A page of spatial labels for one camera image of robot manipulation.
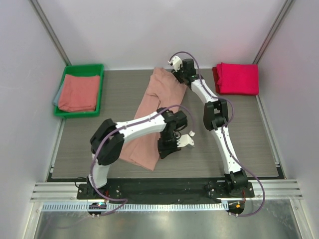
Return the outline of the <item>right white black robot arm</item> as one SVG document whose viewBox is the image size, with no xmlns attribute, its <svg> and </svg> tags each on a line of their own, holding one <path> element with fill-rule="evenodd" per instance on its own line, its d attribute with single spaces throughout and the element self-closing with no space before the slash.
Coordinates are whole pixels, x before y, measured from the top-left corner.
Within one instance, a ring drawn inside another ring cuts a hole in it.
<svg viewBox="0 0 319 239">
<path fill-rule="evenodd" d="M 248 187 L 248 178 L 244 168 L 238 163 L 237 155 L 232 145 L 228 122 L 228 103 L 213 93 L 207 86 L 202 75 L 195 69 L 194 60 L 182 60 L 173 56 L 169 60 L 173 67 L 172 73 L 181 83 L 187 85 L 204 104 L 203 123 L 215 138 L 224 165 L 225 191 L 230 197 L 245 195 Z"/>
</svg>

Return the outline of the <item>pink printed t-shirt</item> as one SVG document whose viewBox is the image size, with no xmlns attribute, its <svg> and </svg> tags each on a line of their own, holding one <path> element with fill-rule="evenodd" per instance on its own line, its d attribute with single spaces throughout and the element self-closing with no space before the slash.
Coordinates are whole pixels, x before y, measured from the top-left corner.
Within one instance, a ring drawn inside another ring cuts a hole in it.
<svg viewBox="0 0 319 239">
<path fill-rule="evenodd" d="M 186 92 L 186 85 L 164 68 L 154 68 L 135 119 L 145 117 L 159 108 L 180 105 Z M 153 171 L 160 156 L 158 152 L 159 133 L 151 133 L 123 145 L 120 159 Z"/>
</svg>

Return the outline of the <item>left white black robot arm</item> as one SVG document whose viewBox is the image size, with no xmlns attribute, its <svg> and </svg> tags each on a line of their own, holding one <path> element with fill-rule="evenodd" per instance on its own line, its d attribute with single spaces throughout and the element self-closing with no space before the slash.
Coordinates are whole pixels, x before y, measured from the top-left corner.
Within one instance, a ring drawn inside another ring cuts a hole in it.
<svg viewBox="0 0 319 239">
<path fill-rule="evenodd" d="M 187 127 L 187 116 L 170 109 L 160 108 L 148 116 L 125 122 L 103 121 L 90 139 L 92 163 L 87 177 L 86 195 L 92 199 L 107 198 L 107 175 L 111 164 L 120 158 L 122 147 L 134 139 L 151 133 L 159 133 L 158 151 L 161 159 L 181 150 L 194 146 L 194 132 L 178 135 Z"/>
</svg>

